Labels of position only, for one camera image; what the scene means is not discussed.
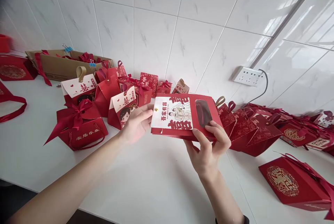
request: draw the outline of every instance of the blue binder clip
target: blue binder clip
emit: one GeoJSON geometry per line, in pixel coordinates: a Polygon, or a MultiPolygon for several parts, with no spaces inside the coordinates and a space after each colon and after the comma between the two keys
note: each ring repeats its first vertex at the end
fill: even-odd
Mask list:
{"type": "Polygon", "coordinates": [[[71,52],[73,50],[73,48],[68,47],[65,44],[63,44],[63,48],[65,49],[65,52],[67,52],[67,53],[69,53],[69,52],[71,52]]]}

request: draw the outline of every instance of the beige ribbon handle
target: beige ribbon handle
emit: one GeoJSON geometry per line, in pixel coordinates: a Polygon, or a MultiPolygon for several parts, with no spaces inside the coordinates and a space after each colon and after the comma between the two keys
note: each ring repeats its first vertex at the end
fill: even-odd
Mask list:
{"type": "Polygon", "coordinates": [[[80,83],[84,81],[84,76],[86,75],[86,73],[87,70],[84,66],[77,67],[77,77],[80,83]]]}
{"type": "Polygon", "coordinates": [[[184,83],[183,79],[180,79],[179,82],[181,83],[181,85],[182,85],[183,87],[185,87],[185,83],[184,83]]]}
{"type": "Polygon", "coordinates": [[[216,101],[215,106],[216,106],[216,107],[219,107],[219,106],[222,105],[224,102],[225,102],[225,97],[224,97],[224,96],[221,96],[221,97],[219,97],[218,100],[216,101]]]}

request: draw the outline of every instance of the sleeve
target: sleeve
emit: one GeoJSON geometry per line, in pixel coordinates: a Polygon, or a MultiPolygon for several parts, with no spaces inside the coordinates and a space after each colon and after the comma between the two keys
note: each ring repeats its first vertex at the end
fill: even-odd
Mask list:
{"type": "Polygon", "coordinates": [[[244,215],[244,217],[245,217],[244,224],[249,224],[249,219],[247,218],[247,216],[244,215]]]}

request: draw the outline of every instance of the cartoon couple illustration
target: cartoon couple illustration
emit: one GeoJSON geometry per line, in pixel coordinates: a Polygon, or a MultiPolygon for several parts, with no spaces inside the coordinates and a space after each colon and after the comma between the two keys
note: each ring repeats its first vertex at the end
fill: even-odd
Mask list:
{"type": "Polygon", "coordinates": [[[174,116],[175,120],[178,121],[191,120],[190,102],[184,105],[182,103],[176,104],[169,115],[174,116]]]}
{"type": "Polygon", "coordinates": [[[130,114],[137,108],[137,104],[133,103],[129,107],[125,107],[121,110],[121,114],[119,115],[119,120],[121,121],[121,128],[124,127],[127,122],[130,114]]]}

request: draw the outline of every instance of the power cord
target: power cord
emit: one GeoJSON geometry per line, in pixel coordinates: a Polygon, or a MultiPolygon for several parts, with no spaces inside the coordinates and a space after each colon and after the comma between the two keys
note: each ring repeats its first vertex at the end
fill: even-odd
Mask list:
{"type": "Polygon", "coordinates": [[[262,71],[262,72],[264,73],[264,75],[265,75],[265,79],[266,79],[266,81],[267,81],[267,83],[266,83],[266,85],[265,85],[265,90],[264,90],[264,92],[263,92],[261,95],[259,95],[258,97],[252,99],[252,100],[249,101],[248,103],[246,103],[242,108],[244,108],[247,104],[251,103],[252,101],[256,100],[257,98],[260,98],[262,95],[265,94],[265,92],[267,92],[267,88],[268,88],[268,75],[267,75],[267,73],[266,73],[264,70],[262,70],[262,69],[259,69],[259,70],[262,71]]]}

